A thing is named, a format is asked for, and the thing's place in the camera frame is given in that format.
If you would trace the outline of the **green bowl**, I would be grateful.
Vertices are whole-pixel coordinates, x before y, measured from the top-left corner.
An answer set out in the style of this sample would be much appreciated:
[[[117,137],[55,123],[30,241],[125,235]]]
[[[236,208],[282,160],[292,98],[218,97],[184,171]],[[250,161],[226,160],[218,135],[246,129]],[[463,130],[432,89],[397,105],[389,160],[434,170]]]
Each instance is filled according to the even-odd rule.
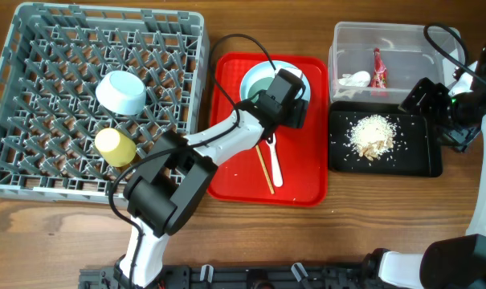
[[[255,103],[259,95],[269,89],[273,81],[272,77],[262,78],[250,86],[249,92],[247,93],[248,99]]]

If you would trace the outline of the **wooden chopstick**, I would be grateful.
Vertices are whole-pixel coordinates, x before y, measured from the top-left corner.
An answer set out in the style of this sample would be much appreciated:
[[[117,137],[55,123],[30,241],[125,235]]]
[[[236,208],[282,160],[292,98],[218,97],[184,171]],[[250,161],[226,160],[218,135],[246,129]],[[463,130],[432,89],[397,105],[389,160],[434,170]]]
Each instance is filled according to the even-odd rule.
[[[268,169],[267,169],[267,166],[265,164],[265,161],[263,159],[263,155],[261,153],[261,150],[259,148],[259,145],[257,144],[255,146],[255,151],[257,152],[257,155],[258,155],[258,158],[259,158],[259,163],[261,164],[261,168],[263,170],[263,175],[266,179],[266,182],[267,182],[267,185],[268,185],[268,188],[269,188],[269,191],[272,195],[275,194],[275,190],[274,190],[274,187],[273,187],[273,184],[272,184],[272,180],[268,174]]]

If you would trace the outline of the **white plastic fork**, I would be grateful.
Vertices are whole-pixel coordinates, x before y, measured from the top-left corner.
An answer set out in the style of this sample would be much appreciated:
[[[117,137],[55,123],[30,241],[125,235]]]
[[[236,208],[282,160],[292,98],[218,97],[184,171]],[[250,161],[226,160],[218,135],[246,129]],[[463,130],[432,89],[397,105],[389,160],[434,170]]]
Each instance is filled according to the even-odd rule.
[[[270,150],[270,158],[272,164],[272,181],[274,186],[281,187],[284,184],[284,179],[282,176],[280,162],[278,159],[277,151],[276,151],[276,135],[273,133],[267,140],[266,143],[268,144]]]

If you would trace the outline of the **food scraps and rice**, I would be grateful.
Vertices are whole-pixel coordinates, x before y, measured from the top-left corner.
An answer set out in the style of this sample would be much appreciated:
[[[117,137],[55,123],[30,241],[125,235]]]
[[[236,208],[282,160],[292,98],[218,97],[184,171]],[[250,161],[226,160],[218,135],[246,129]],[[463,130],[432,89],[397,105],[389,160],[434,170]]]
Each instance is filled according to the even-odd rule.
[[[401,148],[402,142],[397,140],[397,137],[403,133],[400,132],[398,117],[373,114],[349,124],[343,146],[356,154],[358,160],[374,162],[383,157],[392,159],[390,154]]]

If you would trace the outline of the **red snack wrapper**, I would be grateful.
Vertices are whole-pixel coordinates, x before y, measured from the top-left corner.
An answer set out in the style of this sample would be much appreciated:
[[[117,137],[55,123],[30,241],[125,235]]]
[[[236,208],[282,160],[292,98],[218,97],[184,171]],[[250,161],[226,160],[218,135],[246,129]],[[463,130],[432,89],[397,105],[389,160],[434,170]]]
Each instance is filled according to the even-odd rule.
[[[374,73],[370,82],[372,88],[387,88],[387,68],[382,61],[380,50],[374,49]]]

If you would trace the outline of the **white tissue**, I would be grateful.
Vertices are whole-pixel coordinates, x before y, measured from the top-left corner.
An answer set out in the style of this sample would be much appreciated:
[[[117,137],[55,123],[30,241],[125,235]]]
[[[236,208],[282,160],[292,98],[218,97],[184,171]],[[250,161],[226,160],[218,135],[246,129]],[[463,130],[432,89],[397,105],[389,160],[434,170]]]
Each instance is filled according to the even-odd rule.
[[[365,88],[370,85],[371,75],[367,71],[358,71],[354,74],[343,74],[338,80],[342,86]]]

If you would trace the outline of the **light blue bowl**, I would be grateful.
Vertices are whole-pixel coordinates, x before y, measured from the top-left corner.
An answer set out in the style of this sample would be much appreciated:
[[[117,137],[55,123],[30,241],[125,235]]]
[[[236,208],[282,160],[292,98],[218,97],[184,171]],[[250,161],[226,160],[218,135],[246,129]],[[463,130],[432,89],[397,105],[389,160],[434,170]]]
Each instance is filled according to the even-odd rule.
[[[111,71],[96,87],[96,98],[111,112],[134,116],[145,106],[146,86],[130,72]]]

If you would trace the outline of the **yellow plastic cup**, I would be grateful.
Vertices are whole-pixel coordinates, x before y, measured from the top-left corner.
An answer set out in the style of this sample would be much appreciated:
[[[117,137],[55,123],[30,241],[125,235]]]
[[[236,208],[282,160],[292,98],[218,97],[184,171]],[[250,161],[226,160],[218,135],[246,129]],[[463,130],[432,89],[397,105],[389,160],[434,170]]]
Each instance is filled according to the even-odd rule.
[[[114,128],[104,128],[95,137],[94,145],[105,161],[114,167],[123,167],[136,156],[136,145]]]

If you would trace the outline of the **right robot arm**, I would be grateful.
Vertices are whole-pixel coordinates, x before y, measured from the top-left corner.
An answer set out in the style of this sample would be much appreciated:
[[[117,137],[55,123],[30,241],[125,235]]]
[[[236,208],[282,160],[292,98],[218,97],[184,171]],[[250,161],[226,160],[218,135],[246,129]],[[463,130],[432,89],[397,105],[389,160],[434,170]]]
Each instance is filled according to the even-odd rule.
[[[401,288],[486,288],[486,44],[476,68],[463,69],[473,81],[448,108],[431,114],[451,128],[481,128],[484,157],[472,220],[463,237],[434,242],[422,254],[376,249],[364,259],[360,281]]]

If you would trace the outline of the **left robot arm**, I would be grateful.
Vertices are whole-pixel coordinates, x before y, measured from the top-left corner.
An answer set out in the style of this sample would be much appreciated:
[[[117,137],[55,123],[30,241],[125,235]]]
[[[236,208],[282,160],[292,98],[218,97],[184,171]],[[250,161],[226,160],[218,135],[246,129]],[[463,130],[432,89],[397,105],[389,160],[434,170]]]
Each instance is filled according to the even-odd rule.
[[[300,127],[305,91],[301,70],[281,68],[268,89],[235,104],[225,120],[192,135],[165,132],[129,168],[123,195],[133,232],[116,266],[123,288],[146,288],[160,274],[169,237],[190,219],[221,164],[270,139],[280,126]]]

